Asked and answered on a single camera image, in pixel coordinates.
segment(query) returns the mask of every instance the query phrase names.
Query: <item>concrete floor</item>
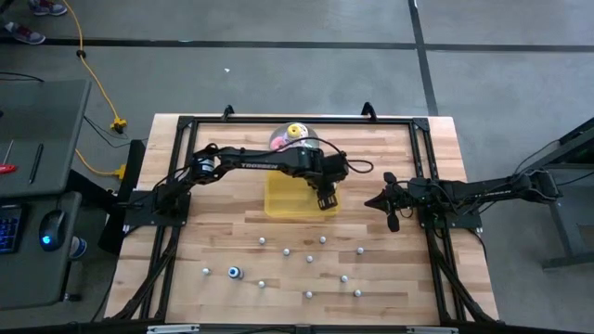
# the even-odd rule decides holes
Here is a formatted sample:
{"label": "concrete floor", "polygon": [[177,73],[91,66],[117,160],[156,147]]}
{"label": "concrete floor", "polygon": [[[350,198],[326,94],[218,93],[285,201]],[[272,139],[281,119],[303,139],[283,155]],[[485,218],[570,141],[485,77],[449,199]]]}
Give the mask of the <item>concrete floor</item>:
{"label": "concrete floor", "polygon": [[[32,18],[24,2],[9,17],[49,37],[75,37],[70,17]],[[427,43],[592,45],[588,0],[418,0]],[[94,38],[227,41],[414,42],[407,0],[72,0]],[[88,61],[130,125],[149,134],[156,112],[427,115],[417,52],[270,48],[88,47]],[[0,45],[0,71],[45,80],[88,78],[74,46]],[[550,140],[591,118],[594,53],[428,52],[440,115],[452,116],[470,181],[510,174]],[[95,86],[87,116],[106,125],[109,107]],[[84,126],[78,148],[96,168],[125,162]],[[79,161],[74,168],[102,186]],[[483,215],[497,307],[514,325],[591,331],[594,265],[544,273],[562,255],[547,207],[513,201]],[[110,283],[114,259],[83,263],[85,300],[0,313],[0,328],[88,321]]]}

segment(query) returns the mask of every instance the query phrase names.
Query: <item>wooden table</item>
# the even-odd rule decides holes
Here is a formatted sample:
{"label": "wooden table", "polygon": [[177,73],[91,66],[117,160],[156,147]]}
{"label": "wooden table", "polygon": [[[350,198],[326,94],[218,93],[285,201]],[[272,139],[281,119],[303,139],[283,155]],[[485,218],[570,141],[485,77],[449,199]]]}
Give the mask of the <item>wooden table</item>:
{"label": "wooden table", "polygon": [[[139,189],[152,189],[167,174],[178,116],[155,115]],[[429,120],[440,177],[465,180],[452,118]],[[196,150],[211,142],[219,147],[266,149],[276,127],[201,124]],[[326,218],[266,216],[263,171],[236,170],[215,184],[195,186],[177,251],[168,323],[438,324],[427,243],[416,214],[400,218],[400,232],[391,233],[385,214],[363,205],[384,187],[384,172],[393,172],[401,180],[415,176],[408,129],[373,124],[316,124],[314,129],[351,159],[372,161],[375,170],[349,173],[339,185],[342,210]],[[429,171],[420,143],[424,170]],[[123,243],[106,316],[120,311],[145,278],[154,234],[155,228],[142,227]],[[319,243],[321,236],[327,238],[324,245]],[[259,237],[266,238],[264,246],[258,243]],[[452,231],[452,242],[461,281],[484,310],[497,317],[480,243],[465,230]],[[357,255],[357,247],[365,252]],[[291,250],[289,257],[282,254],[285,248]],[[314,256],[314,261],[307,263],[306,255]],[[245,271],[243,280],[228,278],[231,265]],[[213,273],[204,276],[204,267]],[[349,276],[347,283],[340,281],[342,275]],[[260,280],[266,282],[265,289],[258,288]],[[361,289],[363,296],[355,298],[355,289]],[[314,292],[310,300],[303,295],[307,290]],[[447,283],[445,291],[453,315]]]}

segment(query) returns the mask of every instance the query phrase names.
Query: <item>yellow extension cord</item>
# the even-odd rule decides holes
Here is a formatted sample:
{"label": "yellow extension cord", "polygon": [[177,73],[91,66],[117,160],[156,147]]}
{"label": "yellow extension cord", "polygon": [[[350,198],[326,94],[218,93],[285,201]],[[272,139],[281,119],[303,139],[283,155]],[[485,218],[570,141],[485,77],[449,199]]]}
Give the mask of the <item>yellow extension cord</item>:
{"label": "yellow extension cord", "polygon": [[[64,5],[66,5],[66,8],[71,12],[72,17],[74,18],[74,23],[76,23],[76,29],[78,30],[79,50],[83,51],[83,48],[84,48],[83,29],[81,29],[81,24],[79,23],[78,18],[76,17],[76,13],[74,13],[74,10],[72,10],[72,7],[68,4],[68,1],[63,0],[63,2],[64,2]],[[81,62],[83,62],[83,65],[86,67],[86,69],[89,71],[89,73],[91,74],[91,76],[93,77],[95,82],[97,83],[97,86],[99,87],[99,90],[101,91],[101,95],[103,95],[103,97],[105,97],[105,100],[108,101],[111,111],[113,111],[113,116],[115,117],[113,124],[123,124],[123,126],[125,126],[126,120],[121,119],[120,116],[118,115],[118,112],[116,111],[115,107],[113,107],[113,103],[111,103],[111,100],[108,97],[108,94],[105,92],[105,89],[103,89],[103,84],[101,84],[101,81],[99,80],[99,78],[97,78],[97,76],[95,75],[95,73],[93,72],[91,67],[86,63],[83,55],[80,55],[79,59],[81,60]],[[83,163],[83,165],[86,168],[88,168],[88,170],[91,171],[92,173],[99,175],[99,176],[118,176],[118,178],[120,178],[120,180],[123,179],[123,174],[125,172],[125,164],[122,165],[120,167],[120,169],[115,170],[113,172],[101,172],[101,171],[98,171],[95,168],[91,167],[91,165],[88,162],[86,162],[86,159],[83,157],[83,154],[81,153],[80,150],[78,150],[78,148],[75,149],[75,152],[76,152],[76,155],[78,155],[78,158]]]}

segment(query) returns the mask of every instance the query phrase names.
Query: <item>person's foot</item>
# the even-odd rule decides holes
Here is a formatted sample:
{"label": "person's foot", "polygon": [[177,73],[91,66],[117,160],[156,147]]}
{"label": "person's foot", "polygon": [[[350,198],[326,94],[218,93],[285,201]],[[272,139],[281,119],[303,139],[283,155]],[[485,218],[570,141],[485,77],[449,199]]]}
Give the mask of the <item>person's foot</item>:
{"label": "person's foot", "polygon": [[28,45],[39,45],[45,41],[45,36],[41,33],[33,32],[29,28],[15,22],[9,22],[4,28],[10,32],[14,39]]}
{"label": "person's foot", "polygon": [[68,11],[65,6],[47,0],[29,0],[29,8],[36,16],[60,16]]}

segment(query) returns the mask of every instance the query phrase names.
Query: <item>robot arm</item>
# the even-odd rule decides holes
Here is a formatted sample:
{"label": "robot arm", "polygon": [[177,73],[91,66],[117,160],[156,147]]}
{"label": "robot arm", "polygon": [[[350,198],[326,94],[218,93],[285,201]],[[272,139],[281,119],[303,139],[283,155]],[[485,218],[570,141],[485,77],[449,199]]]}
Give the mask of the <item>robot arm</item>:
{"label": "robot arm", "polygon": [[208,185],[220,180],[234,169],[280,171],[292,177],[302,177],[317,192],[320,210],[335,207],[338,203],[334,183],[348,174],[346,153],[324,156],[319,148],[287,148],[283,151],[262,151],[245,148],[218,148],[210,144],[195,152],[180,179],[156,188],[153,207],[167,210],[176,199],[195,185]]}
{"label": "robot arm", "polygon": [[500,200],[524,199],[537,203],[551,203],[561,196],[552,176],[546,171],[530,171],[487,181],[460,181],[412,178],[397,181],[392,173],[385,173],[386,187],[365,205],[386,212],[392,232],[400,229],[396,211],[405,208],[424,208],[429,212],[458,219],[474,214],[481,205]]}

